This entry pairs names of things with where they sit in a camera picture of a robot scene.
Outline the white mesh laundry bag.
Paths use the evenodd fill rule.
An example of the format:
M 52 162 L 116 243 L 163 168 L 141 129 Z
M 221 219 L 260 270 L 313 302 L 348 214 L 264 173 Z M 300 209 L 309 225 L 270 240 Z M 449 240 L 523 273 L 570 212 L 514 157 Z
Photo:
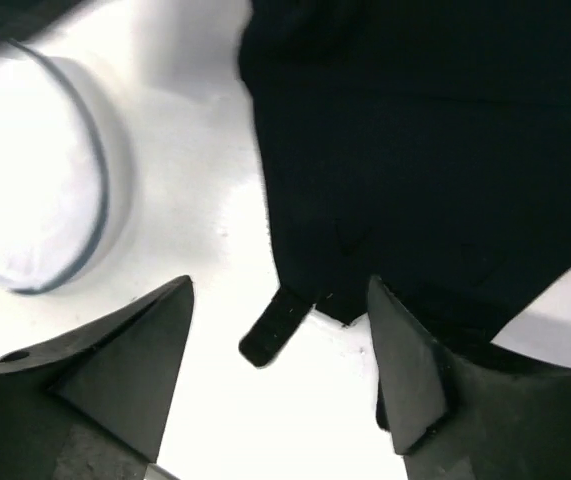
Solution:
M 89 66 L 0 51 L 0 288 L 42 295 L 110 257 L 136 210 L 122 110 Z

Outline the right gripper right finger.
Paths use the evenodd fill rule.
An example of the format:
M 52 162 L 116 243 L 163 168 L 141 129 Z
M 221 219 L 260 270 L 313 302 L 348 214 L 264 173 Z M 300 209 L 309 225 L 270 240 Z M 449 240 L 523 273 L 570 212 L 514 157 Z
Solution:
M 379 416 L 411 479 L 571 479 L 571 368 L 423 322 L 379 278 Z

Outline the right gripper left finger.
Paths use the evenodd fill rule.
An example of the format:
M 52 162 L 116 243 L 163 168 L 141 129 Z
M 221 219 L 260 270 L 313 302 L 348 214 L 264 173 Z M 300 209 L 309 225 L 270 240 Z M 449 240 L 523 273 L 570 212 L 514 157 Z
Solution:
M 0 479 L 141 479 L 156 462 L 194 306 L 181 276 L 0 358 Z

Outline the black bra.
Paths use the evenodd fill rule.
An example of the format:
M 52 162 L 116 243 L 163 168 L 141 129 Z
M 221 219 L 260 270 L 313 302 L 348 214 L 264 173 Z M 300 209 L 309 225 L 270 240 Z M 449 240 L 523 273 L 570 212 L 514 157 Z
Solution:
M 571 1 L 255 1 L 238 65 L 279 279 L 251 364 L 374 276 L 491 339 L 571 268 Z

